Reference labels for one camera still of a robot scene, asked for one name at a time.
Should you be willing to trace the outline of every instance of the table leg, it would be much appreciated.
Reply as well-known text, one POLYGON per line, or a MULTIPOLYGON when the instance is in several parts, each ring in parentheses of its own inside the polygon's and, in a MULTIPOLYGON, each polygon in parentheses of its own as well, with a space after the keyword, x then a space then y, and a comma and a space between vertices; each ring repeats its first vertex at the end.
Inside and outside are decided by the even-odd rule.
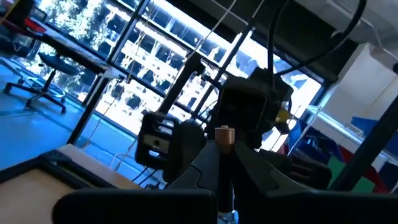
POLYGON ((75 145, 80 135, 82 134, 84 128, 87 125, 87 122, 90 120, 91 115, 94 113, 95 108, 101 98, 102 93, 104 92, 106 86, 109 83, 108 78, 100 78, 99 86, 96 88, 93 97, 88 102, 86 109, 84 110, 82 116, 79 119, 75 129, 72 131, 67 144, 75 145))

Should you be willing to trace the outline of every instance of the brass fitting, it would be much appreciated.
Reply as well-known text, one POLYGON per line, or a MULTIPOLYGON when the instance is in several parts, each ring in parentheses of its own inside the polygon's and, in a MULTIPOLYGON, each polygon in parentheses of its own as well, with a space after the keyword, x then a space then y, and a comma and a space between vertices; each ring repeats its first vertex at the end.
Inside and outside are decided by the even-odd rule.
POLYGON ((215 129, 215 140, 222 154, 232 152, 235 143, 235 129, 221 126, 215 129))

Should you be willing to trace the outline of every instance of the red object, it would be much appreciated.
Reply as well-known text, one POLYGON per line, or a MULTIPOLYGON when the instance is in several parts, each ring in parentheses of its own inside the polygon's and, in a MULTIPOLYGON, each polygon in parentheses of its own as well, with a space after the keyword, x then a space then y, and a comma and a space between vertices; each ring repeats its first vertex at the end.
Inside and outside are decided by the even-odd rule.
MULTIPOLYGON (((344 148, 343 146, 339 146, 341 154, 343 155, 344 163, 347 164, 354 156, 349 150, 344 148)), ((384 182, 381 180, 379 173, 375 170, 373 166, 371 166, 364 174, 364 177, 374 183, 374 193, 389 193, 390 190, 384 185, 384 182)))
POLYGON ((38 22, 35 22, 30 18, 25 19, 25 25, 34 32, 44 33, 46 31, 46 28, 44 28, 38 22))

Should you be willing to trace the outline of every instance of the blue floor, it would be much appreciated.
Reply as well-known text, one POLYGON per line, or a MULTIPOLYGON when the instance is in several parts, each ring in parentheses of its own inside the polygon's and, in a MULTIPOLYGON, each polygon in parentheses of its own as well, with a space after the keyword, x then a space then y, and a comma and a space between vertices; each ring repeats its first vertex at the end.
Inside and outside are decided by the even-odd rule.
MULTIPOLYGON (((17 80, 18 76, 0 65, 0 90, 7 82, 15 83, 17 80)), ((10 95, 0 93, 0 170, 65 145, 83 112, 83 108, 72 101, 66 103, 66 114, 61 114, 60 108, 47 100, 34 103, 32 108, 25 108, 29 97, 30 93, 18 89, 12 89, 10 95)), ((77 146, 87 142, 98 120, 98 116, 91 117, 77 146)), ((131 136, 102 121, 85 151, 109 166, 113 156, 125 153, 133 141, 131 136)), ((142 169, 134 159, 127 158, 118 172, 133 179, 142 169)))

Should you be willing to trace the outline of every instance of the glass wall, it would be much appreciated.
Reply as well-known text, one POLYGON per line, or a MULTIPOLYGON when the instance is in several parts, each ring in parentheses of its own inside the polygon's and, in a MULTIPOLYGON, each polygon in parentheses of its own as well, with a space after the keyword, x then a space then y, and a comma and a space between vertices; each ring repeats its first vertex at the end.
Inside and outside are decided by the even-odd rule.
MULTIPOLYGON (((103 57, 107 57, 115 47, 120 33, 131 19, 131 13, 140 3, 139 0, 64 0, 58 4, 54 2, 55 0, 49 0, 40 3, 40 8, 49 14, 49 23, 103 57)), ((211 34, 202 42, 210 30, 166 0, 153 0, 144 9, 137 22, 133 23, 134 27, 129 27, 131 32, 127 34, 121 51, 113 62, 121 70, 131 74, 130 79, 121 83, 117 83, 116 80, 109 83, 96 108, 98 112, 103 113, 112 104, 106 116, 134 134, 137 134, 141 127, 142 112, 156 110, 160 106, 163 97, 157 93, 167 94, 192 49, 198 48, 199 53, 209 61, 221 65, 233 46, 217 34, 211 34)), ((55 53, 45 44, 40 47, 40 52, 55 53)), ((290 67, 276 55, 274 60, 275 72, 290 67)), ((50 69, 40 67, 40 62, 36 56, 32 62, 24 63, 33 72, 45 78, 50 69)), ((206 61, 203 61, 203 64, 206 67, 205 73, 214 78, 218 67, 211 66, 206 61)), ((267 67, 267 50, 253 41, 249 35, 227 67, 227 71, 239 77, 248 77, 256 67, 267 67)), ((90 75, 89 71, 81 68, 79 76, 68 77, 59 74, 55 83, 83 101, 94 80, 95 75, 90 75)), ((226 75, 223 75, 221 82, 225 80, 226 75)), ((300 71, 284 75, 283 80, 294 88, 292 112, 299 118, 320 89, 320 84, 300 71)), ((170 114, 180 120, 190 118, 186 111, 197 108, 209 87, 210 84, 200 77, 192 76, 178 97, 178 102, 184 105, 184 108, 174 106, 170 114)), ((214 89, 206 99, 204 107, 200 109, 202 119, 208 117, 208 112, 214 107, 217 98, 218 90, 214 89)), ((289 126, 294 124, 295 121, 291 121, 289 126)), ((284 139, 283 136, 280 137, 276 129, 265 133, 262 148, 277 147, 276 141, 284 141, 278 140, 284 139)))
POLYGON ((201 41, 210 32, 208 28, 192 19, 165 0, 151 1, 143 17, 148 18, 157 27, 176 37, 179 41, 199 49, 199 53, 221 64, 231 44, 217 34, 212 33, 206 41, 201 41))
MULTIPOLYGON (((55 55, 56 51, 51 46, 41 43, 38 53, 55 55)), ((16 57, 16 60, 23 64, 25 68, 32 73, 32 76, 38 77, 39 79, 37 81, 41 84, 44 84, 53 70, 53 68, 43 63, 38 54, 36 54, 32 60, 20 57, 16 57)), ((96 74, 79 65, 70 58, 63 58, 63 61, 77 67, 80 72, 77 75, 70 76, 58 71, 52 83, 63 89, 72 97, 83 102, 90 88, 94 84, 96 74)))
MULTIPOLYGON (((140 1, 124 2, 134 10, 140 1)), ((105 58, 131 18, 111 0, 42 0, 39 8, 49 24, 105 58)))

